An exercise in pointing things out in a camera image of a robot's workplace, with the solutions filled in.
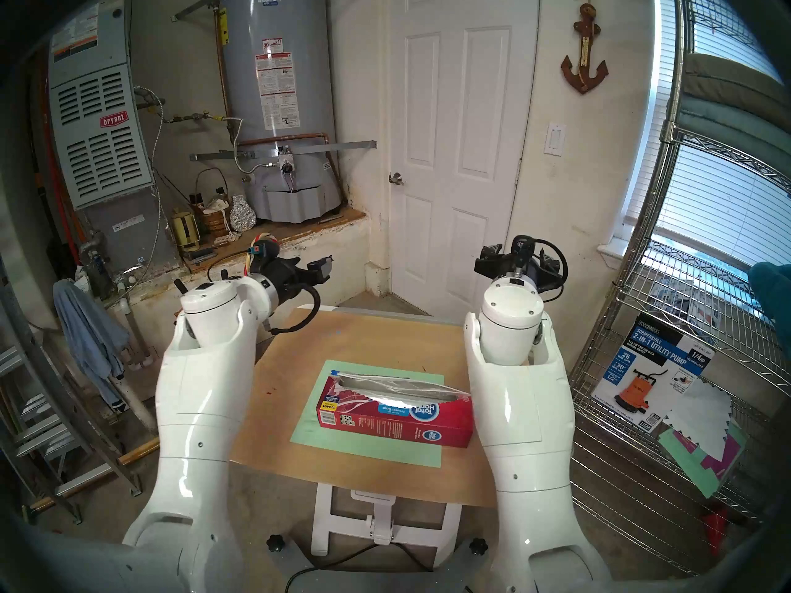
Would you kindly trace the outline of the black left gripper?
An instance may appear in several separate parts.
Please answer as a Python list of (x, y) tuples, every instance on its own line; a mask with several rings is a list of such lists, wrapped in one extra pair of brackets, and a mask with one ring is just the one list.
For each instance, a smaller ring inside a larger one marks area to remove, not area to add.
[(315, 286), (319, 285), (319, 260), (309, 262), (306, 268), (298, 267), (299, 257), (284, 259), (280, 257), (263, 258), (264, 285), (270, 298), (270, 308), (277, 309), (282, 303), (294, 299), (300, 292), (307, 290), (313, 298), (313, 309), (319, 309), (319, 295)]

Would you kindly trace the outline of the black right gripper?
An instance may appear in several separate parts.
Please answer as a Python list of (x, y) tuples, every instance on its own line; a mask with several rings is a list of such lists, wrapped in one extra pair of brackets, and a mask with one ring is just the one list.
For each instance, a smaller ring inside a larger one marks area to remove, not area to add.
[(562, 289), (562, 252), (547, 240), (526, 235), (513, 238), (507, 273), (525, 276), (537, 293)]

